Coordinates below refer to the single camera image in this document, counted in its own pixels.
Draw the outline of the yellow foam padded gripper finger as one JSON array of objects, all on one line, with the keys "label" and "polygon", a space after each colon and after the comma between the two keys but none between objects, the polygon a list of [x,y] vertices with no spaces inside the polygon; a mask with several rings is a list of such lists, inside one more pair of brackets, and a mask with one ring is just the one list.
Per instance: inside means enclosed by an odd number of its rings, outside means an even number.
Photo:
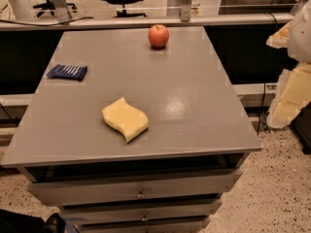
[{"label": "yellow foam padded gripper finger", "polygon": [[310,30],[309,22],[292,20],[266,41],[272,48],[286,48],[289,57],[297,61],[291,71],[284,69],[279,76],[266,118],[269,127],[284,128],[311,102]]}]

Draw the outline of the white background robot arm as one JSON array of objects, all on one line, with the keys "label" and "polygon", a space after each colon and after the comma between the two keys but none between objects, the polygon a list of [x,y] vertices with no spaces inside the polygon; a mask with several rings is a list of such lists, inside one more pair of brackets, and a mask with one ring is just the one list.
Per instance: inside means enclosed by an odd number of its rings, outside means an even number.
[{"label": "white background robot arm", "polygon": [[16,19],[30,20],[35,18],[30,0],[7,0]]}]

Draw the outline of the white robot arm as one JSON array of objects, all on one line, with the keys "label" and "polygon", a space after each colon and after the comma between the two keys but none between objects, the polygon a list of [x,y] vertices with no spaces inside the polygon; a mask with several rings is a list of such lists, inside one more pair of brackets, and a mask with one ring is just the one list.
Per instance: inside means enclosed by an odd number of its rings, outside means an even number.
[{"label": "white robot arm", "polygon": [[288,56],[297,61],[291,71],[284,69],[279,76],[266,119],[269,127],[283,128],[311,102],[311,0],[266,44],[275,49],[286,48]]}]

